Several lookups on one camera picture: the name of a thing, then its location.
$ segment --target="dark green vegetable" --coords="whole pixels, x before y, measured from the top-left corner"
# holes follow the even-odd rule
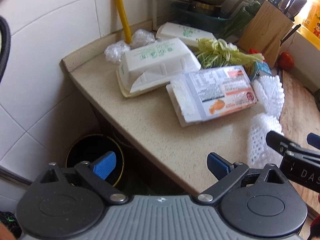
[[[222,39],[226,39],[232,34],[244,29],[244,27],[255,17],[260,8],[261,5],[258,1],[242,6],[237,14],[227,22],[219,36]]]

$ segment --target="wooden knife block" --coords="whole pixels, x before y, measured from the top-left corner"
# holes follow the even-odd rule
[[[291,20],[270,2],[265,1],[246,27],[238,47],[246,52],[249,52],[249,49],[261,52],[272,69],[279,55],[280,41],[292,26]]]

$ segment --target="wooden cutting board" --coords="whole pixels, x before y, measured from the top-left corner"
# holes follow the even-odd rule
[[[313,149],[308,145],[307,135],[320,135],[320,112],[314,97],[292,75],[283,71],[284,106],[280,116],[282,132],[302,147]],[[307,203],[314,215],[320,214],[318,193],[292,182],[293,186]]]

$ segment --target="crumpled plastic wrap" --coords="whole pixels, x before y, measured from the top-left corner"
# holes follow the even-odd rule
[[[267,163],[280,166],[282,155],[270,148],[266,142],[266,135],[271,130],[283,135],[282,126],[276,117],[258,114],[252,118],[247,153],[247,164],[250,168],[263,169]]]
[[[279,76],[262,76],[253,81],[252,87],[266,113],[279,120],[284,104],[284,89]]]
[[[132,49],[136,49],[136,48],[140,48],[142,46],[146,46],[148,44],[154,43],[155,40],[156,39],[153,33],[143,29],[139,29],[132,35],[132,40],[130,45]]]
[[[104,54],[106,55],[107,61],[111,61],[115,64],[120,64],[124,53],[130,50],[130,45],[126,44],[124,41],[118,41],[109,45],[104,51]]]

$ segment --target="yellow gas hose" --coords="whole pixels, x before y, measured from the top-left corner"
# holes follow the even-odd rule
[[[125,11],[124,11],[123,1],[122,0],[116,0],[116,6],[117,6],[117,9],[118,9],[118,13],[119,13],[120,20],[121,20],[121,23],[122,23],[122,27],[123,27],[123,30],[124,30],[125,41],[126,41],[127,44],[130,44],[131,43],[132,34],[131,34],[130,27],[129,27],[127,16],[126,16]]]

